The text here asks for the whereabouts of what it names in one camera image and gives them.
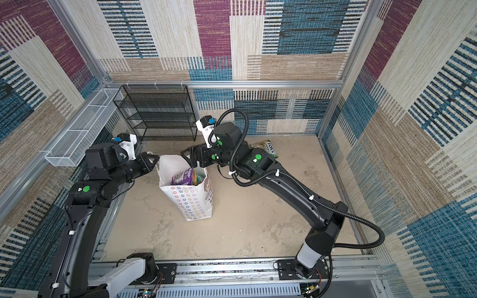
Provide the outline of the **white printed paper bag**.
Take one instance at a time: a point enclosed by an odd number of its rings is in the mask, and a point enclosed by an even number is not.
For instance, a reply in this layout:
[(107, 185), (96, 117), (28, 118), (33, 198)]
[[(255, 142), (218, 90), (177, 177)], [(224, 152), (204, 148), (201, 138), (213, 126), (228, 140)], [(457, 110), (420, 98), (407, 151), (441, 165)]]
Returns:
[(212, 183), (204, 168), (193, 168), (206, 173), (205, 180), (198, 186), (172, 185), (171, 179), (191, 168), (179, 155), (162, 155), (156, 165), (163, 193), (174, 203), (187, 221), (198, 221), (212, 217)]

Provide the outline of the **small green Fox's candy bag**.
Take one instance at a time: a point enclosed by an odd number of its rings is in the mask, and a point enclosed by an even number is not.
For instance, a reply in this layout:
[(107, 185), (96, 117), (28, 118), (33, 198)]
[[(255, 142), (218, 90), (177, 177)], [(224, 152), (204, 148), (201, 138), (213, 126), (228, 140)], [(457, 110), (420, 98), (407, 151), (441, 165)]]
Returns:
[(264, 140), (261, 142), (257, 142), (254, 144), (249, 145), (251, 149), (262, 149), (268, 154), (270, 154), (273, 158), (278, 158), (278, 154), (276, 150), (274, 149), (274, 146), (271, 142), (271, 140)]

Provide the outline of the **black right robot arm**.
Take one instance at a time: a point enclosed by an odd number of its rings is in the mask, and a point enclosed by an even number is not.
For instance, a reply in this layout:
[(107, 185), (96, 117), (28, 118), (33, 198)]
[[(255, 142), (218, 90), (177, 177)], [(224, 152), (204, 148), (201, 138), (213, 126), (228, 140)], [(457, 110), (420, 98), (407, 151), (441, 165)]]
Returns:
[[(191, 167), (227, 167), (229, 176), (238, 186), (264, 187), (307, 220), (311, 229), (293, 262), (299, 278), (310, 278), (316, 264), (330, 258), (334, 248), (366, 250), (384, 243), (385, 233), (379, 226), (350, 214), (343, 202), (333, 203), (319, 196), (286, 171), (272, 154), (250, 147), (245, 140), (249, 120), (242, 110), (229, 109), (218, 119), (206, 115), (196, 122), (196, 126), (203, 134), (204, 143), (181, 152)], [(365, 244), (337, 242), (345, 219), (371, 228), (378, 234), (378, 239)]]

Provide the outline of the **purple snack bag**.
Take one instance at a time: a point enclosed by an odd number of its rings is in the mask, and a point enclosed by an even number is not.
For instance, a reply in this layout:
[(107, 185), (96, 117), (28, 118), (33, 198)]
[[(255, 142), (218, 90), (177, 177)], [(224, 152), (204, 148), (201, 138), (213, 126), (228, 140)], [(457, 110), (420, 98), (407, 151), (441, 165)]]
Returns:
[(171, 179), (171, 184), (172, 185), (186, 185), (186, 186), (192, 186), (194, 185), (195, 181), (195, 171), (193, 168), (189, 168), (177, 175), (174, 175)]

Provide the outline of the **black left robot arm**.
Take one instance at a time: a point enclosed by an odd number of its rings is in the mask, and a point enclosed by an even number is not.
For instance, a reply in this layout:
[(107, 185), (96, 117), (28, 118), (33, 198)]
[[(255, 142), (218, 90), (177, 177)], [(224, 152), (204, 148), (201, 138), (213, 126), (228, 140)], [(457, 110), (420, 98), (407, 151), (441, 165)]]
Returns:
[(119, 188), (150, 173), (160, 157), (142, 152), (131, 160), (118, 159), (127, 151), (117, 144), (89, 147), (87, 180), (77, 181), (67, 197), (67, 222), (46, 280), (39, 290), (40, 298), (113, 298), (137, 281), (154, 283), (159, 269), (152, 253), (138, 253), (93, 284), (88, 283), (89, 266), (96, 237)]

